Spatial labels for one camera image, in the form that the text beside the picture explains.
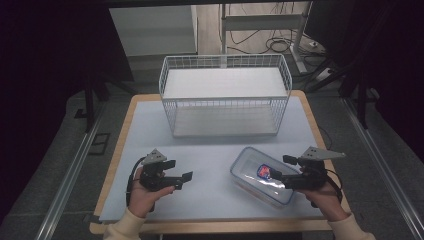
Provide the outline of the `aluminium floor rail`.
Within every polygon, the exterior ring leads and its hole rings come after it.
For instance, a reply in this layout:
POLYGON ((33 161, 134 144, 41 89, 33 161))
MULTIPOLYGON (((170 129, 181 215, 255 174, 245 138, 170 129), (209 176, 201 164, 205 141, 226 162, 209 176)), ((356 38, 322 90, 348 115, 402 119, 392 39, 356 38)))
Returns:
POLYGON ((424 240, 424 222, 418 214, 418 211, 413 206, 410 198, 406 195, 405 191, 397 181, 395 175, 386 162, 383 154, 375 143, 371 133, 365 129, 356 117, 356 110, 350 100, 342 99, 349 118, 358 132, 358 135, 363 142, 372 162, 376 166, 384 184, 386 185, 390 195, 392 196, 395 204, 397 205, 406 225, 411 231, 415 240, 424 240))
POLYGON ((86 156, 90 146, 97 134, 101 119, 105 111, 106 104, 102 103, 99 109, 95 112, 94 123, 90 130, 84 135, 78 151, 73 157, 70 166, 68 167, 61 184, 56 192, 56 195, 50 204, 50 207, 44 217, 42 224, 34 238, 34 240, 51 240, 58 226, 60 218, 67 205, 71 192, 75 186, 79 173, 84 165, 86 156))

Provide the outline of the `white metal desk frame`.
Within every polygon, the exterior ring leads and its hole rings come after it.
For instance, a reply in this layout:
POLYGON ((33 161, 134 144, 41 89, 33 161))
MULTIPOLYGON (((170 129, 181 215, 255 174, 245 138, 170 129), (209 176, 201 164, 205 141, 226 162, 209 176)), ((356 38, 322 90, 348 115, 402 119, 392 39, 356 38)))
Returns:
POLYGON ((221 53, 227 53, 227 32, 228 31, 253 31, 253 30, 295 30, 297 35, 289 44, 290 53, 294 59, 298 71, 303 74, 307 72, 306 66, 300 57, 299 47, 307 24, 311 1, 307 1, 299 14, 268 14, 268 15, 228 15, 228 7, 221 5, 221 53))

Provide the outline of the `pale blue table mat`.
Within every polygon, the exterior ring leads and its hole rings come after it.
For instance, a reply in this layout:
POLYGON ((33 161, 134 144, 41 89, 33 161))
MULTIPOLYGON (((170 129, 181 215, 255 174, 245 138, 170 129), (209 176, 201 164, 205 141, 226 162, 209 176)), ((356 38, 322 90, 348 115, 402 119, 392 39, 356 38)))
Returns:
POLYGON ((166 172, 168 176, 192 172, 193 178, 180 191, 156 203, 148 215, 151 221, 319 217, 321 212, 302 194, 290 191, 289 203, 274 207, 237 186, 230 174, 231 165, 246 147, 281 160, 284 155, 299 156, 316 144, 298 97, 290 98, 276 136, 227 138, 175 138, 162 103, 137 100, 100 219, 113 222, 121 218, 131 170, 137 160, 154 149, 176 161, 176 167, 166 172))

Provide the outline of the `clear blue-rimmed plastic container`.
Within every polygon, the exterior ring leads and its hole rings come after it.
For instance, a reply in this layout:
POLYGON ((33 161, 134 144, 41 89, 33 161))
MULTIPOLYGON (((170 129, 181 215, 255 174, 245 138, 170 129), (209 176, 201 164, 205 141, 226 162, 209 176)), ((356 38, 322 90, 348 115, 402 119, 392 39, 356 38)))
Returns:
POLYGON ((294 191, 287 189, 280 180, 270 177, 270 170, 283 175, 297 175, 298 171, 256 148, 244 148, 230 167, 233 181, 258 199, 282 208, 288 205, 294 191))

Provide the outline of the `wood-edged table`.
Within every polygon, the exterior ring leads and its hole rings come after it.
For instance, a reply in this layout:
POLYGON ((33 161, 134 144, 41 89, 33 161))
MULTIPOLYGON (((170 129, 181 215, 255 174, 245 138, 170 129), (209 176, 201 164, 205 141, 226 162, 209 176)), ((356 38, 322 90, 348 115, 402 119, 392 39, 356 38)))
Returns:
MULTIPOLYGON (((115 173, 119 165, 118 158, 124 148, 125 137, 128 135, 129 127, 135 110, 135 102, 159 101, 157 94, 140 94, 131 98, 124 123, 121 128, 117 144, 112 155, 99 199, 94 214, 99 217, 97 224, 90 225, 90 231, 94 234, 102 234, 109 224, 116 221, 102 221, 101 211, 105 205, 106 198, 113 184, 115 173)), ((141 227, 145 234, 224 234, 224 233, 272 233, 272 232, 304 232, 304 231, 327 231, 329 224, 322 214, 319 217, 292 217, 292 218, 265 218, 265 219, 218 219, 218 220, 147 220, 141 227)))

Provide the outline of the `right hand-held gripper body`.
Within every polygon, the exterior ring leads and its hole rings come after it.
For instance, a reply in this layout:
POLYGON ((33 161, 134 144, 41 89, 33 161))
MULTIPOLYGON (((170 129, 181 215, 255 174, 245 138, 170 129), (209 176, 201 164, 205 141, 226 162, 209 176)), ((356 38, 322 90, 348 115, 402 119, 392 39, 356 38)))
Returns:
POLYGON ((296 157, 301 173, 283 176, 282 183, 287 189, 293 190, 317 190, 326 182, 339 189, 338 185, 328 175, 324 161, 344 158, 345 156, 345 153, 310 146, 301 156, 296 157))

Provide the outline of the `person's right hand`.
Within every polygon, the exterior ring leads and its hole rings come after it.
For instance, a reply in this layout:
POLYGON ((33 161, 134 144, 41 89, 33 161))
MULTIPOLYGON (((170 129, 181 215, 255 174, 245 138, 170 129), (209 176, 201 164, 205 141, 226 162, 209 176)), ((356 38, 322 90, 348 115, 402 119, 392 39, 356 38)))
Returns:
POLYGON ((329 222, 342 221, 349 217, 338 200, 336 190, 328 182, 317 190, 300 190, 300 193, 313 202, 329 222))

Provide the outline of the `black floor plate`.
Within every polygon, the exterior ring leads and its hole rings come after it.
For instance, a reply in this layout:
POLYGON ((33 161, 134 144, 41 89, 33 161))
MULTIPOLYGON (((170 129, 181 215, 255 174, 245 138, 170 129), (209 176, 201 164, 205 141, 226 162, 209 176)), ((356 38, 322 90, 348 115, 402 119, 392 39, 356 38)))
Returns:
POLYGON ((104 155, 110 139, 109 133, 97 133, 91 143, 88 154, 94 156, 104 155))

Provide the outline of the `black stand legs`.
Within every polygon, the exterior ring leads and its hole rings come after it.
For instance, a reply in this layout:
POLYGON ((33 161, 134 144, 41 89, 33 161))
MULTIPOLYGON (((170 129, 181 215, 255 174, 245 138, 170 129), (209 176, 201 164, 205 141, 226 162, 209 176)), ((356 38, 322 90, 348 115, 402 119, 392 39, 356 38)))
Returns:
POLYGON ((359 123, 364 129, 367 129, 366 123, 366 103, 367 103, 367 85, 366 80, 363 76, 363 68, 357 60, 353 60, 346 66, 339 68, 328 77, 319 81, 318 83, 305 87, 304 91, 307 93, 315 92, 328 84, 345 77, 341 86, 339 87, 339 95, 342 98, 348 98, 351 96, 354 90, 357 90, 356 100, 356 117, 359 123))
POLYGON ((94 97, 100 102, 106 102, 109 100, 110 92, 106 86, 110 83, 124 92, 134 96, 138 94, 138 91, 125 83, 114 79, 106 73, 99 73, 96 75, 88 75, 84 80, 84 97, 85 97, 85 109, 78 109, 75 118, 86 119, 86 130, 88 133, 94 128, 95 123, 95 108, 94 108, 94 97))

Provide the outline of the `person's left hand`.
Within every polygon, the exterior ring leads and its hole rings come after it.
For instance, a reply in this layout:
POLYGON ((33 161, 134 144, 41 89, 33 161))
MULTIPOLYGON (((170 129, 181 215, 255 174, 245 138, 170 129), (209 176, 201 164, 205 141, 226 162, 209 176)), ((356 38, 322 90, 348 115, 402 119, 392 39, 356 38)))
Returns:
POLYGON ((142 167, 136 170, 134 179, 132 180, 128 205, 128 210, 139 218, 145 218, 157 200, 175 191, 174 186, 169 186, 156 192, 147 190, 139 181, 142 172, 142 167))

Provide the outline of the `white cabinet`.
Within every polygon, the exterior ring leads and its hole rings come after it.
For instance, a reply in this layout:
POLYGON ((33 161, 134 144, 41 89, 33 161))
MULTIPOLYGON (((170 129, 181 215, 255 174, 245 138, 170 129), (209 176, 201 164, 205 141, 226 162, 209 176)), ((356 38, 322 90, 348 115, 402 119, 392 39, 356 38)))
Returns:
POLYGON ((127 56, 197 52, 194 5, 110 8, 109 12, 127 56))

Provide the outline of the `white power strip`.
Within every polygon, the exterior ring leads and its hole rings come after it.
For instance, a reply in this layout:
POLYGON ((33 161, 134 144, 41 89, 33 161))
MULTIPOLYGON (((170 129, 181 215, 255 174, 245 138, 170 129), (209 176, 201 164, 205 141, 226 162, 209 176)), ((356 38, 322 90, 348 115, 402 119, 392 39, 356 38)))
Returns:
POLYGON ((320 82, 328 78, 331 74, 334 73, 334 70, 331 68, 325 68, 318 76, 315 78, 316 81, 320 82))

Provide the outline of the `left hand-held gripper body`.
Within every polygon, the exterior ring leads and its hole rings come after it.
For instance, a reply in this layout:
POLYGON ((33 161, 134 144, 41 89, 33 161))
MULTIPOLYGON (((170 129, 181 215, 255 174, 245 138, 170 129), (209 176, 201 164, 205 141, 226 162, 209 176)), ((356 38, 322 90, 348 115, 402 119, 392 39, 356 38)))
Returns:
POLYGON ((182 176, 165 177, 162 163, 169 161, 159 150, 154 149, 142 161, 143 172, 140 176, 140 183, 151 192, 159 191, 163 188, 174 186, 176 190, 181 190, 183 186, 182 176))

